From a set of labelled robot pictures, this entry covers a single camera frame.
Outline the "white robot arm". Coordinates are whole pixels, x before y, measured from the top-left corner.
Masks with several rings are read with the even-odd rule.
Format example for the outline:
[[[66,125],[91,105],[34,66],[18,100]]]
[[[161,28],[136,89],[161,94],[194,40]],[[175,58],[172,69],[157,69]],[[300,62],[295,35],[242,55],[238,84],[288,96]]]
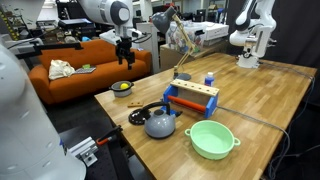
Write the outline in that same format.
[[[17,57],[0,49],[0,180],[84,180]]]

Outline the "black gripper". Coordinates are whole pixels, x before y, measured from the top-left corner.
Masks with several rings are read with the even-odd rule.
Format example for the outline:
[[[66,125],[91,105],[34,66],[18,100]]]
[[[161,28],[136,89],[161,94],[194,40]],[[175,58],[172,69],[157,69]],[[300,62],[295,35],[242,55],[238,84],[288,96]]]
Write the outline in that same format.
[[[121,65],[122,58],[127,59],[128,70],[132,69],[132,65],[135,63],[135,54],[131,52],[132,38],[121,37],[116,41],[116,55],[118,56],[119,65]]]

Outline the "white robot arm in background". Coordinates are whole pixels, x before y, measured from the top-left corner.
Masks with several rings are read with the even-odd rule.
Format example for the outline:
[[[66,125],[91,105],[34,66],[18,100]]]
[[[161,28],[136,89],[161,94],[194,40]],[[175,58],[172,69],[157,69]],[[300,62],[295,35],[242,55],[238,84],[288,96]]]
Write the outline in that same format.
[[[229,42],[241,46],[237,65],[242,68],[258,68],[259,59],[276,40],[271,38],[277,23],[272,16],[275,0],[246,0],[235,20],[235,31]]]

